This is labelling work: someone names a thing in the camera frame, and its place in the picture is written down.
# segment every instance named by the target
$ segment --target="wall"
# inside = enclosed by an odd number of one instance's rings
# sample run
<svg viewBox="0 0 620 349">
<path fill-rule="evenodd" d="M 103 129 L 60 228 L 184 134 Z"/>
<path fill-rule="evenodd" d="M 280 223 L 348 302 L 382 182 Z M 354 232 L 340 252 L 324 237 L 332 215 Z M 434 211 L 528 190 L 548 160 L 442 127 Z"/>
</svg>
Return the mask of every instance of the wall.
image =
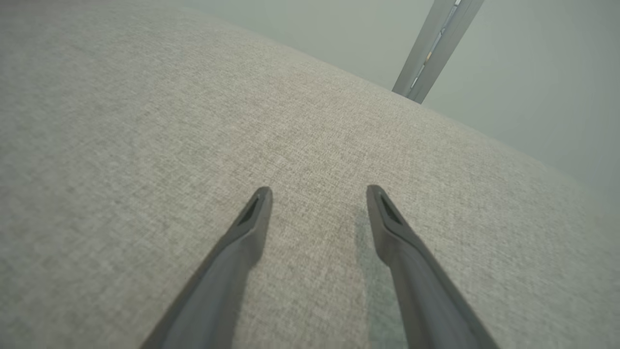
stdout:
<svg viewBox="0 0 620 349">
<path fill-rule="evenodd" d="M 433 0 L 187 0 L 392 90 Z"/>
<path fill-rule="evenodd" d="M 620 204 L 620 2 L 486 0 L 423 105 Z"/>
</svg>

